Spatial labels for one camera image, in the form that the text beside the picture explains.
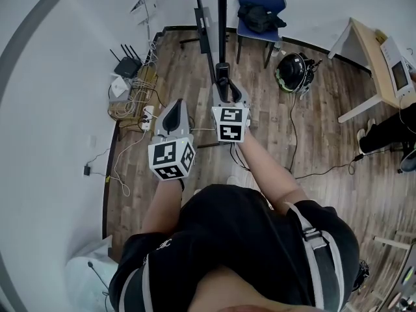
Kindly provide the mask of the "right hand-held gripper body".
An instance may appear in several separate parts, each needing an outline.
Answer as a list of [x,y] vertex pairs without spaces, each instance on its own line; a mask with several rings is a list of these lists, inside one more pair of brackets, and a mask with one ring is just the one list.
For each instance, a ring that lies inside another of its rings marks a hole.
[[214,106],[211,115],[219,142],[242,143],[250,126],[250,110],[242,103],[234,106]]

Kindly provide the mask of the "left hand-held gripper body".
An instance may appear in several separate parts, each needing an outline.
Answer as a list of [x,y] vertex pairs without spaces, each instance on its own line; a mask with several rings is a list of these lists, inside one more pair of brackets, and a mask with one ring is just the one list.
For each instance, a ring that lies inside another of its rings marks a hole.
[[187,178],[194,163],[196,151],[192,134],[157,131],[148,146],[150,170],[161,180]]

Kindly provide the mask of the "person's left forearm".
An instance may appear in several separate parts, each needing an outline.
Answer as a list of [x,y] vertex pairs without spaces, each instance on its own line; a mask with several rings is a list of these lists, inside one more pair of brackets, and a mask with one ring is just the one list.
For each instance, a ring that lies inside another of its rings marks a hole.
[[160,181],[142,222],[141,233],[171,234],[179,220],[182,194],[180,180]]

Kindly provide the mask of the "white power strip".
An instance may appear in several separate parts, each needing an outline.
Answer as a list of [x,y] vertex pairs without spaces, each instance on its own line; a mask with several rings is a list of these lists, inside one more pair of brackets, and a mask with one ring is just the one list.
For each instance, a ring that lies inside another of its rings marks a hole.
[[140,128],[143,131],[149,131],[151,127],[152,120],[154,118],[153,116],[154,106],[153,105],[147,105],[143,108],[143,114],[140,119]]

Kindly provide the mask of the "cardboard box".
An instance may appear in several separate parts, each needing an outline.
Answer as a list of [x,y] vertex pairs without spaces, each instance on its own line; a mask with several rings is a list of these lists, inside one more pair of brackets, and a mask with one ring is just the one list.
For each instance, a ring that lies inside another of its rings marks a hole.
[[108,114],[116,121],[138,120],[142,109],[151,101],[156,88],[158,76],[150,66],[139,69],[135,78],[131,79],[131,93],[129,101],[123,103],[109,103]]

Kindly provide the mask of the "black helmet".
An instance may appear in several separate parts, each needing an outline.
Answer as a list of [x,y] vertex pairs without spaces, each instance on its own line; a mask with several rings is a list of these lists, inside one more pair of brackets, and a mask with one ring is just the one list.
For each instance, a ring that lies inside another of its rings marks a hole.
[[275,77],[280,89],[286,93],[299,94],[303,99],[309,92],[315,72],[322,59],[317,62],[307,58],[304,53],[290,53],[285,56],[276,68]]

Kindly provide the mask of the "white router box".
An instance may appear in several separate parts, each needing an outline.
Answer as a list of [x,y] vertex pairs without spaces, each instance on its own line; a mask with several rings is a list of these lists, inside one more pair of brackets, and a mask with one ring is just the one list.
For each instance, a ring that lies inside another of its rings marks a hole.
[[109,103],[123,103],[129,101],[131,93],[131,79],[111,73],[109,88]]

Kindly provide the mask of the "person's white shoe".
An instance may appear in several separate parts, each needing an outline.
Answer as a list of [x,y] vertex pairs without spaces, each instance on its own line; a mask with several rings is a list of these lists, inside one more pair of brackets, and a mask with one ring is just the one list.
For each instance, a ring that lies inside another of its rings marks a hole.
[[247,182],[242,181],[241,179],[239,179],[238,177],[233,176],[233,175],[231,175],[227,178],[226,184],[227,185],[235,185],[235,186],[242,187],[242,188],[247,188],[248,187]]

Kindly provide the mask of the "black router with antennas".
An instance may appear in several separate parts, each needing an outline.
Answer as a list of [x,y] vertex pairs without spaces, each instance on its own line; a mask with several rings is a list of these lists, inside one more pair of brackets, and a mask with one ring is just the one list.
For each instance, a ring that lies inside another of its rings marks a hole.
[[139,69],[144,65],[143,61],[131,45],[121,44],[120,46],[125,53],[125,57],[123,58],[118,58],[115,52],[110,49],[110,52],[118,61],[114,73],[121,77],[133,79],[137,76]]

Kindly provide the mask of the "black bag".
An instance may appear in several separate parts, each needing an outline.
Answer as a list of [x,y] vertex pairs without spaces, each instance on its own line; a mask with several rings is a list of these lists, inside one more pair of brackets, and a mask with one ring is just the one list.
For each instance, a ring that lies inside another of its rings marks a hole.
[[287,26],[277,13],[264,6],[252,3],[242,4],[239,7],[237,16],[249,30],[258,34],[277,31],[279,28]]

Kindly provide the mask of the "person's black shirt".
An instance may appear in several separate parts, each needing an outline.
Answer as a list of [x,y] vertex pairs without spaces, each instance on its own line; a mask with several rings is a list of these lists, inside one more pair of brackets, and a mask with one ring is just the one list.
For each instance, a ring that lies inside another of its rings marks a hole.
[[210,185],[191,197],[169,235],[130,236],[109,285],[110,303],[118,312],[187,312],[199,281],[223,266],[270,300],[313,306],[301,218],[318,235],[329,233],[340,253],[343,288],[330,247],[317,251],[326,309],[337,312],[359,270],[359,246],[350,227],[334,208],[312,200],[280,215],[258,191],[235,185]]

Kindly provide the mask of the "light wood desk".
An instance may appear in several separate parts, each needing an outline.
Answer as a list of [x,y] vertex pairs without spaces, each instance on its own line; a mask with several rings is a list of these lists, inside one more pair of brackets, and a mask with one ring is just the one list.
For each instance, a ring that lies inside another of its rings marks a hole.
[[[366,25],[362,24],[354,18],[350,18],[348,25],[342,32],[339,39],[334,43],[331,51],[328,53],[328,58],[332,59],[336,54],[339,54],[346,42],[348,36],[354,33],[359,42],[359,46],[365,56],[365,60],[368,63],[371,77],[376,89],[376,94],[368,100],[360,103],[357,107],[351,109],[347,113],[338,117],[338,122],[344,123],[353,117],[365,112],[369,108],[384,102],[394,108],[401,109],[409,107],[412,103],[416,102],[416,94],[401,97],[400,99],[395,97],[393,90],[392,80],[387,69],[387,63],[381,52],[380,44],[376,39],[376,32]],[[401,51],[410,62],[416,65],[416,62],[405,52]]]

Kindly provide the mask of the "black office chair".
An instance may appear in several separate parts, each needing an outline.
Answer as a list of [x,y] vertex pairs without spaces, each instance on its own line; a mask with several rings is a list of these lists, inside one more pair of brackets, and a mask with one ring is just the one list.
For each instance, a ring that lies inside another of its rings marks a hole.
[[416,148],[403,157],[398,171],[400,173],[416,172]]

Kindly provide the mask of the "black headset device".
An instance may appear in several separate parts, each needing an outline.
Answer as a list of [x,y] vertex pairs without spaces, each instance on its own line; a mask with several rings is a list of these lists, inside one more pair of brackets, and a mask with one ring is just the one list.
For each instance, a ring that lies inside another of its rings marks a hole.
[[364,281],[370,276],[369,265],[362,259],[359,260],[359,270],[354,282],[352,291],[358,291],[363,285]]

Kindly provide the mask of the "light wood table frame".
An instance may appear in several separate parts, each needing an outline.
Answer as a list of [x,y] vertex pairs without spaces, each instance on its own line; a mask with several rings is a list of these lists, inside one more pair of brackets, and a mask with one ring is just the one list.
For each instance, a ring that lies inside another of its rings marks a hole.
[[397,231],[396,234],[411,238],[411,242],[398,242],[377,236],[373,238],[376,242],[406,251],[393,284],[374,312],[394,312],[394,308],[399,306],[401,299],[405,298],[416,303],[416,300],[411,299],[411,296],[416,293],[416,233]]

